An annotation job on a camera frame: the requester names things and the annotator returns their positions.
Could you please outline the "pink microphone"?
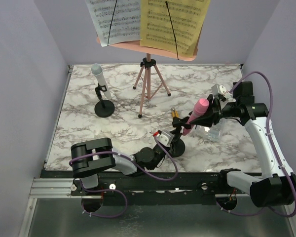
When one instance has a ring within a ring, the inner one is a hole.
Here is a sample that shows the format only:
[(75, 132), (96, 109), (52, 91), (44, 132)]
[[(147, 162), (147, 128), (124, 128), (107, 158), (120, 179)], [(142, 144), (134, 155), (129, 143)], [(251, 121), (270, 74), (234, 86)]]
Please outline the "pink microphone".
[(190, 117), (187, 121), (187, 124), (189, 124), (191, 126), (191, 128), (190, 129), (184, 128), (183, 133), (182, 133), (183, 136), (186, 136), (190, 133), (191, 129), (194, 127), (194, 125), (193, 124), (191, 125), (190, 123), (193, 120), (195, 120), (196, 118), (204, 115), (206, 113), (208, 107), (209, 107), (209, 101), (206, 98), (200, 98), (196, 102), (196, 104), (194, 105), (192, 114), (190, 115)]

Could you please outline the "black microphone stand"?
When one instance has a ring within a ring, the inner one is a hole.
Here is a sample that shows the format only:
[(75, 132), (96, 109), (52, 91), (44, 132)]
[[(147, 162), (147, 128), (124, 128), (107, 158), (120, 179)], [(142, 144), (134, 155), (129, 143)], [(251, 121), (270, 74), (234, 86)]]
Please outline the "black microphone stand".
[(105, 85), (101, 86), (98, 84), (98, 86), (95, 88), (95, 93), (99, 99), (99, 102), (97, 102), (94, 107), (95, 114), (101, 118), (110, 117), (115, 111), (115, 105), (110, 100), (111, 94), (107, 87)]
[(185, 152), (185, 144), (181, 137), (183, 135), (182, 128), (191, 129), (191, 125), (187, 123), (188, 119), (189, 116), (185, 118), (173, 117), (172, 126), (174, 130), (170, 131), (170, 133), (172, 133), (174, 137), (171, 142), (170, 154), (174, 158), (182, 156)]

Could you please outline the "white microphone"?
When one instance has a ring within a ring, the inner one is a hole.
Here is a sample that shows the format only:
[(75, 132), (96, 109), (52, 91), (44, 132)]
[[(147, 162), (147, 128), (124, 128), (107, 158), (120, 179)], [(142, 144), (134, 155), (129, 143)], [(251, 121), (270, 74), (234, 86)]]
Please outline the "white microphone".
[(102, 66), (100, 64), (93, 64), (91, 66), (91, 73), (97, 79), (98, 85), (100, 86), (101, 90), (103, 91), (105, 97), (110, 100), (111, 99), (111, 92), (110, 92), (107, 82), (105, 80)]

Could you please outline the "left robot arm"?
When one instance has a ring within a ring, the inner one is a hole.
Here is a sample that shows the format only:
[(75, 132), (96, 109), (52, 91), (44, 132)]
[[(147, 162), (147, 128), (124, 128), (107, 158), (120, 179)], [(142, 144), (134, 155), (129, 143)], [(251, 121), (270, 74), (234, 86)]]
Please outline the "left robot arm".
[(133, 155), (120, 153), (110, 138), (101, 138), (71, 146), (69, 165), (73, 177), (82, 182), (83, 190), (94, 195), (99, 191), (98, 173), (110, 168), (130, 177), (138, 177), (154, 170), (161, 160), (171, 154), (172, 138), (155, 137), (154, 148), (145, 147)]

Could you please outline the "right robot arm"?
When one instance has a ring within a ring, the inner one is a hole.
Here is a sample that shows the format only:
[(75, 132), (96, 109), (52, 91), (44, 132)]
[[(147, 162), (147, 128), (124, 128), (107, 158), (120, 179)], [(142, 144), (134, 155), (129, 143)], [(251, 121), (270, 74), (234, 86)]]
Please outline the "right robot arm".
[(234, 188), (248, 194), (256, 207), (290, 205), (296, 196), (296, 175), (287, 163), (272, 129), (270, 109), (255, 102), (253, 84), (239, 83), (233, 92), (215, 84), (204, 103), (195, 105), (190, 124), (212, 127), (220, 119), (238, 118), (248, 132), (259, 158), (262, 178), (239, 169), (221, 170), (217, 188), (227, 194)]

